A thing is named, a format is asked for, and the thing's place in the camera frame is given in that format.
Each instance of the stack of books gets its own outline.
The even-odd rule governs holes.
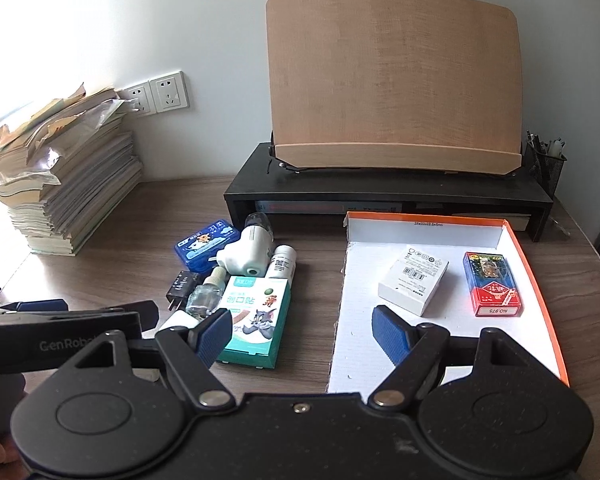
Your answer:
[[[72,255],[140,181],[113,89],[54,100],[0,128],[0,201],[36,253]]]

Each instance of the teal box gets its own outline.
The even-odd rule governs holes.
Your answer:
[[[288,280],[232,276],[218,308],[231,311],[234,334],[218,361],[275,368],[290,298]]]

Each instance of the pen holder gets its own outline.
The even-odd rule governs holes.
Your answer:
[[[538,152],[531,142],[526,144],[524,166],[551,198],[554,197],[565,160],[567,159],[564,155],[561,155],[560,158],[549,156]]]

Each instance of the electrical socket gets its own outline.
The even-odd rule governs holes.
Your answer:
[[[118,95],[123,99],[135,101],[134,108],[136,108],[136,111],[131,113],[131,117],[144,117],[145,115],[157,113],[154,96],[148,81],[118,90]]]
[[[181,71],[163,75],[149,81],[158,112],[186,108],[189,106],[187,89]]]

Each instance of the barcode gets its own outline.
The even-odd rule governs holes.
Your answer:
[[[411,269],[411,267],[405,267],[402,272],[404,274],[406,274],[407,276],[411,276],[412,278],[415,278],[416,280],[421,280],[422,278],[424,278],[423,273],[421,273],[419,270]]]

